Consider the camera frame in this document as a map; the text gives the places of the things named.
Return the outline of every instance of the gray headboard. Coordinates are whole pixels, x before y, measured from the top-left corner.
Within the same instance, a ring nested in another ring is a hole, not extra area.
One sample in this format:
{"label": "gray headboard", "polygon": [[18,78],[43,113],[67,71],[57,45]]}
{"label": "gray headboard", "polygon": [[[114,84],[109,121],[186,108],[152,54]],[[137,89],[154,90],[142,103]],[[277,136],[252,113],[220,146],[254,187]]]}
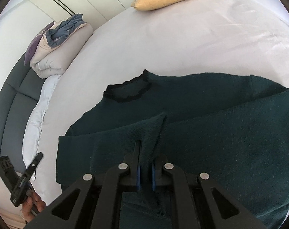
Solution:
{"label": "gray headboard", "polygon": [[22,144],[29,116],[36,106],[45,79],[40,79],[28,64],[25,54],[19,59],[0,92],[0,156],[8,155],[15,171],[26,169]]}

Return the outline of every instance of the white duvet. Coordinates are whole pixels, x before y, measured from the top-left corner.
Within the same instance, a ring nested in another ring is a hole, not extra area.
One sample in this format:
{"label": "white duvet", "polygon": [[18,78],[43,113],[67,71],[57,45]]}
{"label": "white duvet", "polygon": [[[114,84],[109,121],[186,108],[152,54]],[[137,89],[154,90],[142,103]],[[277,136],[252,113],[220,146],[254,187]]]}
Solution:
{"label": "white duvet", "polygon": [[44,124],[44,115],[48,109],[52,93],[58,84],[61,76],[53,75],[48,77],[41,90],[40,100],[30,114],[26,125],[24,140],[23,140],[23,160],[25,166],[29,166],[32,160],[37,155],[37,149],[40,141],[40,135]]}
{"label": "white duvet", "polygon": [[108,84],[144,69],[161,76],[253,74],[289,88],[289,25],[254,0],[186,0],[155,11],[130,8],[101,26],[61,77],[45,113],[38,145],[45,158],[33,185],[47,204],[61,194],[58,137],[101,101]]}

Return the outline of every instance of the knit fabric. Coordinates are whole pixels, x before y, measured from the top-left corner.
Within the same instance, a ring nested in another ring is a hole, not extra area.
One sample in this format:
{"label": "knit fabric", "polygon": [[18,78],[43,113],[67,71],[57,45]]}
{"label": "knit fabric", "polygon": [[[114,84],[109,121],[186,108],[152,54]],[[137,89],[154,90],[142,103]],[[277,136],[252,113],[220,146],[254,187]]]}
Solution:
{"label": "knit fabric", "polygon": [[289,89],[256,76],[144,71],[104,97],[59,137],[57,182],[102,173],[141,140],[142,190],[124,194],[120,228],[171,228],[166,193],[150,190],[160,153],[185,172],[209,173],[268,228],[289,208]]}

